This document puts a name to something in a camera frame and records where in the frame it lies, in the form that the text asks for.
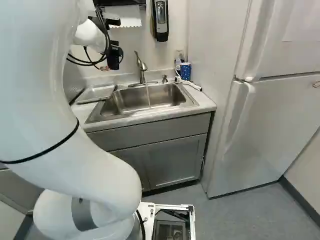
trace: gray joint band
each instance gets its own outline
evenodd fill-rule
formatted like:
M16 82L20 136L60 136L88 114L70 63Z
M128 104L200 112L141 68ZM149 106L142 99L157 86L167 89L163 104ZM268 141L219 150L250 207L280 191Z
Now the gray joint band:
M91 215L89 200L73 197L71 212L73 222L79 231L85 232L98 228Z

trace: countertop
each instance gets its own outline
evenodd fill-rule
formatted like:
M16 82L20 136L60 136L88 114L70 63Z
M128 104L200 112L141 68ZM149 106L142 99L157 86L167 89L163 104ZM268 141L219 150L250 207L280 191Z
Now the countertop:
M144 124L154 121L161 121L172 118L179 118L188 115L202 114L207 112L212 112L217 109L217 105L208 98L203 92L198 91L192 88L189 85L183 85L183 87L189 92L189 94L196 100L198 105L184 107L179 109L164 109L160 110L157 113L152 114L133 114L129 117L94 122L94 123L85 123L91 112L94 110L97 102L88 103L88 104L73 104L71 109L75 116L79 119L81 127L85 132L91 133L101 130L114 129L120 127L126 127L136 124Z

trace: soap dispenser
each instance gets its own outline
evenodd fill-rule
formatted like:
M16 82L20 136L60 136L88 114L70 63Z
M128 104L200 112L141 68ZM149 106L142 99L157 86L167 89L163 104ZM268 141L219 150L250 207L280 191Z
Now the soap dispenser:
M168 0L151 0L153 36L158 42L168 41Z

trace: paper towel dispenser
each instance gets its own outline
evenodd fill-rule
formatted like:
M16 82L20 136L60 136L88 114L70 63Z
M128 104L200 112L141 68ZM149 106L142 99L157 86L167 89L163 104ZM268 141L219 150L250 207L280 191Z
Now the paper towel dispenser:
M145 5L146 0L93 0L94 5L99 6L123 6L123 5Z

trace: sink basin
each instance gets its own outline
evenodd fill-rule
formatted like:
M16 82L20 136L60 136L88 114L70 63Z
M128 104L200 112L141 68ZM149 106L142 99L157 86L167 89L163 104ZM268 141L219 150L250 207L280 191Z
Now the sink basin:
M153 114L198 105L182 85L157 83L134 87L122 87L114 91L110 98L101 101L85 123L95 123L132 115Z
M146 86L139 86L114 91L112 97L119 112L125 114L149 109L146 88ZM186 102L185 96L176 84L150 85L148 91L150 108L178 106Z

